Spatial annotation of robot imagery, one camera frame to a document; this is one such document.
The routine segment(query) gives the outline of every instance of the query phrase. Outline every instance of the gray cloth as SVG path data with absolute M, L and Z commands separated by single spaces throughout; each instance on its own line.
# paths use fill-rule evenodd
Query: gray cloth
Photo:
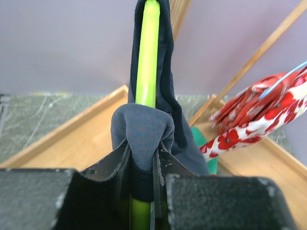
M 136 166 L 150 171 L 160 141 L 171 151 L 174 129 L 169 114 L 140 104 L 124 104 L 112 116 L 112 147 L 116 149 L 127 137 Z
M 136 79 L 137 79 L 137 71 L 138 71 L 138 60 L 139 60 L 139 51 L 140 51 L 140 37 L 141 37 L 141 30 L 142 30 L 142 17 L 144 11 L 144 5 L 146 0 L 138 0 L 136 9 L 135 9 L 135 20 L 134 20 L 134 36 L 133 36 L 133 46 L 132 46 L 132 57 L 131 57 L 131 69 L 130 69 L 130 83 L 129 83 L 129 94 L 128 94 L 128 102 L 135 103 L 135 93 L 136 93 Z M 147 139 L 146 142 L 142 142 L 139 147 L 138 142 L 130 143 L 129 144 L 134 146 L 135 149 L 142 149 L 146 146 L 146 151 L 149 149 L 153 150 L 158 147 L 157 140 L 165 138 L 163 134 L 169 133 L 169 135 L 173 135 L 174 143 L 171 147 L 171 153 L 190 171 L 198 175 L 207 175 L 209 174 L 208 166 L 199 150 L 196 146 L 193 135 L 188 126 L 186 119 L 184 118 L 181 106 L 175 99 L 174 94 L 174 85 L 173 85 L 173 75 L 171 72 L 171 57 L 174 48 L 173 42 L 173 35 L 171 29 L 171 22 L 170 22 L 170 8 L 168 0 L 158 0 L 160 4 L 160 25 L 159 25 L 159 43 L 158 43 L 158 60 L 157 60 L 157 97 L 156 97 L 156 109 L 149 109 L 148 108 L 148 116 L 151 116 L 151 120 L 155 121 L 155 124 L 158 124 L 158 120 L 161 120 L 160 126 L 157 126 L 152 129 L 150 134 L 147 136 L 154 137 L 154 139 Z M 117 147 L 120 142 L 125 138 L 128 137 L 129 134 L 133 133 L 134 131 L 130 131 L 129 129 L 135 130 L 142 130 L 143 125 L 146 124 L 150 120 L 148 117 L 144 117 L 141 108 L 142 106 L 138 106 L 140 111 L 135 111 L 134 116 L 131 117 L 127 114 L 132 114 L 132 112 L 123 110 L 130 110 L 134 109 L 133 106 L 123 106 L 116 111 L 112 117 L 112 144 L 113 147 Z M 169 130 L 164 130 L 165 127 L 170 127 L 169 118 L 166 118 L 166 114 L 170 114 L 173 118 L 173 122 L 175 125 L 175 129 L 173 134 L 169 132 Z M 134 126 L 126 126 L 126 128 L 122 129 L 115 129 L 115 123 L 119 127 L 125 127 L 125 124 L 131 124 L 129 119 L 133 119 Z M 144 161 L 142 164 L 142 168 L 149 169 L 151 168 L 151 162 L 147 161 L 153 156 L 154 150 L 148 154 L 150 156 Z M 141 152 L 133 152 L 133 159 L 135 163 L 141 161 L 137 159 L 137 155 L 144 153 Z

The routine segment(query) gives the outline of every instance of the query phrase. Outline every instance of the wooden tray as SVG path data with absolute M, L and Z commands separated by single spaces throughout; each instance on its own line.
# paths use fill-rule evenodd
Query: wooden tray
M 1 168 L 82 170 L 112 151 L 111 117 L 127 103 L 126 85 L 0 165 Z
M 213 95 L 206 104 L 191 118 L 189 125 L 199 128 L 207 140 L 217 136 L 208 122 L 208 116 L 202 116 Z M 221 108 L 219 102 L 212 113 Z M 226 152 L 219 156 L 219 171 L 240 176 L 264 176 L 275 181 L 287 200 L 296 223 L 300 229 L 307 229 L 307 168 L 291 154 L 270 138 L 249 147 Z

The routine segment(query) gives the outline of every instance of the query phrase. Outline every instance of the green object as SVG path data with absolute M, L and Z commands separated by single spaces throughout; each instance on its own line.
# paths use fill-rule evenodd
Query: green object
M 198 147 L 203 146 L 204 144 L 208 142 L 198 128 L 191 127 L 191 130 L 192 130 L 194 141 Z M 210 174 L 216 174 L 217 173 L 217 157 L 213 158 L 212 160 L 209 160 L 207 164 L 209 167 Z
M 160 5 L 147 0 L 144 7 L 135 103 L 155 108 Z M 131 229 L 150 229 L 150 203 L 131 198 Z

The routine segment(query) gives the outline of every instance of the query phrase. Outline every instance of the yellow-green pole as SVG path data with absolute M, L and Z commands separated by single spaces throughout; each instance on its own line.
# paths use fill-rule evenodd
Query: yellow-green pole
M 155 108 L 160 5 L 147 0 L 144 7 L 135 103 Z M 150 229 L 150 203 L 131 199 L 131 230 Z

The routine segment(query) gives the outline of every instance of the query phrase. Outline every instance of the wooden dowel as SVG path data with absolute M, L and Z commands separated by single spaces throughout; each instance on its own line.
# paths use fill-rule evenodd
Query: wooden dowel
M 240 71 L 230 80 L 223 90 L 210 103 L 204 115 L 207 115 L 219 101 L 234 87 L 234 85 L 246 74 L 246 72 L 265 54 L 266 51 L 289 29 L 289 27 L 304 13 L 307 9 L 307 0 L 302 0 L 298 6 L 284 19 L 284 21 L 276 28 L 276 30 L 268 37 L 268 39 L 253 54 L 248 62 L 240 69 Z
M 174 41 L 176 41 L 182 24 L 187 16 L 192 0 L 170 0 L 171 24 Z

